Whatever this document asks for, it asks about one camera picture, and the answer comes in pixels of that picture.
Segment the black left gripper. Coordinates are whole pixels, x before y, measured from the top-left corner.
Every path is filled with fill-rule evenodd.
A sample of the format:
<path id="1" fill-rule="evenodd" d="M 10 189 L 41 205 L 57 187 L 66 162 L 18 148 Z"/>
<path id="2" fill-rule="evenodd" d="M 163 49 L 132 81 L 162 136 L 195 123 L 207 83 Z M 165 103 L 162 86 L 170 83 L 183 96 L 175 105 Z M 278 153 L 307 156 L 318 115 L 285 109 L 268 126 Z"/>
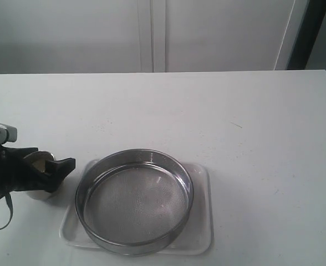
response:
<path id="1" fill-rule="evenodd" d="M 37 151 L 37 147 L 12 148 L 0 145 L 0 199 L 4 197 L 8 207 L 13 206 L 11 190 L 53 193 L 74 171 L 75 159 L 66 158 L 59 161 L 45 160 L 45 170 L 41 172 L 25 160 L 26 156 Z"/>

